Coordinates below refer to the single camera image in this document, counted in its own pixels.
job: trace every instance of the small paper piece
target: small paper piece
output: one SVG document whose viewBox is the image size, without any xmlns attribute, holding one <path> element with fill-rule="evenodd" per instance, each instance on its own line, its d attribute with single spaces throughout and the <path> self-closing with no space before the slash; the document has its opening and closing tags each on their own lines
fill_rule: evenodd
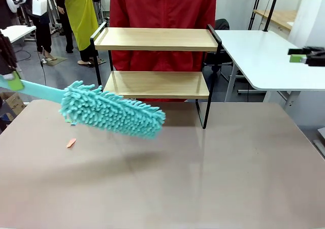
<svg viewBox="0 0 325 229">
<path fill-rule="evenodd" d="M 71 140 L 68 142 L 68 144 L 67 144 L 67 148 L 68 148 L 68 149 L 71 148 L 71 146 L 75 143 L 76 140 L 77 140 L 77 139 L 71 139 Z"/>
</svg>

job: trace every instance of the table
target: table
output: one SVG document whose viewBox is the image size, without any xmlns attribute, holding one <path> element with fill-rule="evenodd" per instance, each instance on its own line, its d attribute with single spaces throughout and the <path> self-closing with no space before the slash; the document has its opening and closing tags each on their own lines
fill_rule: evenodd
<svg viewBox="0 0 325 229">
<path fill-rule="evenodd" d="M 261 17 L 268 18 L 270 11 L 269 10 L 254 10 L 254 13 L 260 15 Z M 288 22 L 294 22 L 297 17 L 297 11 L 273 11 L 271 22 L 277 24 L 281 28 L 285 28 L 289 31 L 292 29 L 292 25 L 288 24 Z"/>
<path fill-rule="evenodd" d="M 277 104 L 212 103 L 206 130 L 194 103 L 159 105 L 167 122 L 148 141 L 31 102 L 0 135 L 0 226 L 325 225 L 325 161 Z"/>
<path fill-rule="evenodd" d="M 257 26 L 261 23 L 260 28 L 264 29 L 266 21 L 269 17 L 270 11 L 267 10 L 254 10 L 254 13 L 261 16 L 257 19 Z M 269 31 L 273 31 L 284 39 L 288 39 L 292 26 L 296 20 L 297 11 L 279 11 L 275 10 L 269 25 Z"/>
<path fill-rule="evenodd" d="M 27 27 L 26 25 L 14 25 L 0 30 L 4 36 L 9 38 L 10 43 L 14 43 L 16 40 L 24 37 L 35 29 L 35 26 Z"/>
<path fill-rule="evenodd" d="M 292 105 L 300 91 L 325 90 L 325 68 L 290 63 L 289 48 L 296 48 L 276 33 L 256 30 L 217 30 L 222 45 L 234 61 L 225 102 L 231 100 L 239 69 L 253 88 L 277 91 Z M 271 92 L 265 98 L 269 100 Z"/>
</svg>

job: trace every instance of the green duster handle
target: green duster handle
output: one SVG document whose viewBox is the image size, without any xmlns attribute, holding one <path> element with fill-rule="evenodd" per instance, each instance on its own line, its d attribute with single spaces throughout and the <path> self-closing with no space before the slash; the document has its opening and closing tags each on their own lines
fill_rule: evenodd
<svg viewBox="0 0 325 229">
<path fill-rule="evenodd" d="M 17 92 L 61 104 L 64 90 L 48 87 L 38 83 L 31 83 L 24 80 L 21 80 L 21 82 L 24 85 L 24 88 L 22 90 L 18 90 Z M 0 75 L 0 87 L 11 90 L 7 80 L 5 80 L 2 75 Z"/>
</svg>

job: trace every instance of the black pole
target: black pole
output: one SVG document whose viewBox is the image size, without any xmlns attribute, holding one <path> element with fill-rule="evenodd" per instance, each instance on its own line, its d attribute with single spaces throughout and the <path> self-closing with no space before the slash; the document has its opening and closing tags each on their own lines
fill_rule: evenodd
<svg viewBox="0 0 325 229">
<path fill-rule="evenodd" d="M 255 13 L 254 13 L 254 10 L 256 10 L 258 8 L 258 5 L 259 5 L 259 0 L 255 0 L 255 4 L 254 4 L 254 8 L 253 8 L 253 11 L 252 11 L 252 15 L 250 17 L 250 22 L 249 22 L 249 26 L 248 26 L 248 30 L 251 30 L 252 27 L 253 27 L 253 24 L 254 24 L 254 20 L 255 20 Z"/>
<path fill-rule="evenodd" d="M 272 18 L 272 14 L 273 14 L 273 11 L 274 11 L 274 8 L 275 8 L 276 1 L 277 0 L 273 0 L 273 2 L 272 2 L 272 6 L 271 6 L 271 9 L 270 9 L 270 13 L 269 13 L 269 16 L 268 16 L 268 20 L 266 21 L 265 28 L 263 30 L 264 32 L 267 32 L 268 31 L 268 28 L 269 28 L 269 25 L 270 25 L 270 21 L 271 21 L 271 18 Z"/>
</svg>

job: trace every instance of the cardboard box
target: cardboard box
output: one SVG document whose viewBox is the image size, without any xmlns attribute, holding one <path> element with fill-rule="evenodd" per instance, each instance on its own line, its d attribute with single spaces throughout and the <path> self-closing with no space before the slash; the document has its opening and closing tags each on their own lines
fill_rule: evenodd
<svg viewBox="0 0 325 229">
<path fill-rule="evenodd" d="M 14 111 L 16 115 L 18 115 L 22 110 L 25 108 L 24 102 L 21 100 L 18 93 L 15 92 L 2 92 L 0 93 L 0 97 L 3 101 L 7 102 L 7 104 L 10 106 L 10 108 Z M 7 113 L 7 116 L 10 121 L 12 121 L 14 118 L 12 115 Z"/>
</svg>

